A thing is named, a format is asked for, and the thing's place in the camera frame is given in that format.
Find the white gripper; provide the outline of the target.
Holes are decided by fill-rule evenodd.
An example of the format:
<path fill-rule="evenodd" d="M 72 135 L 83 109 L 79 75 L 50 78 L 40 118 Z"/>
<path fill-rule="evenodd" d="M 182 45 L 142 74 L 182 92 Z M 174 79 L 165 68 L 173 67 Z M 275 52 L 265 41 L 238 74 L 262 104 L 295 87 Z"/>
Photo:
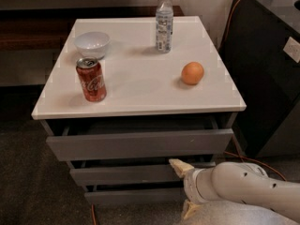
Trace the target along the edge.
<path fill-rule="evenodd" d="M 184 178 L 184 191 L 189 200 L 185 200 L 181 219 L 186 220 L 201 208 L 199 204 L 208 203 L 216 198 L 211 180 L 211 169 L 194 169 L 192 165 L 178 158 L 171 158 L 170 165 L 179 178 Z"/>

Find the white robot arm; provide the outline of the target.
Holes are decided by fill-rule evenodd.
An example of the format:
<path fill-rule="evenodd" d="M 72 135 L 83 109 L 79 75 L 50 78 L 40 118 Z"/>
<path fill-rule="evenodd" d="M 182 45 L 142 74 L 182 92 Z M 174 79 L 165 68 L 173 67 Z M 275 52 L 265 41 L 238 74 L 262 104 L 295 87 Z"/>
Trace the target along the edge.
<path fill-rule="evenodd" d="M 222 162 L 211 168 L 195 168 L 171 158 L 170 165 L 183 180 L 186 214 L 203 203 L 229 201 L 263 207 L 300 222 L 300 184 L 270 178 L 254 163 Z"/>

